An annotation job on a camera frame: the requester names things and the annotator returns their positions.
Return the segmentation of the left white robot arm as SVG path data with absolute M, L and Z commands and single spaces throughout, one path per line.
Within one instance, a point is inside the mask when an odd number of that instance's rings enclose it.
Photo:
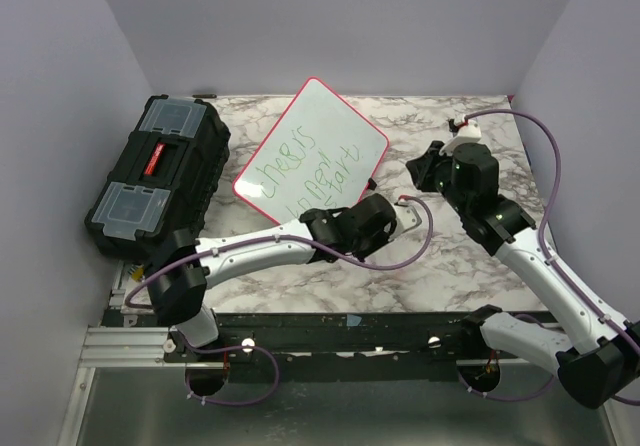
M 343 255 L 363 262 L 401 232 L 399 206 L 373 194 L 352 207 L 311 209 L 273 228 L 231 238 L 185 243 L 152 260 L 146 287 L 158 323 L 177 328 L 201 361 L 214 359 L 222 338 L 207 289 L 257 271 L 333 262 Z

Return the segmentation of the pink framed whiteboard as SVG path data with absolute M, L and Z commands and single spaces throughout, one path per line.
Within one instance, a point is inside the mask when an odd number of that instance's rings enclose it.
M 235 195 L 275 223 L 350 207 L 363 196 L 388 136 L 310 77 L 233 181 Z

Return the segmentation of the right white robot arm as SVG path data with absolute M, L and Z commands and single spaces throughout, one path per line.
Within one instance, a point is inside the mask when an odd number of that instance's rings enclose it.
M 546 306 L 560 332 L 492 306 L 476 311 L 460 345 L 480 358 L 491 350 L 518 356 L 556 377 L 580 405 L 597 409 L 639 377 L 639 325 L 602 300 L 540 238 L 541 228 L 499 191 L 499 162 L 483 144 L 441 141 L 407 162 L 413 185 L 439 193 L 464 231 L 514 272 Z

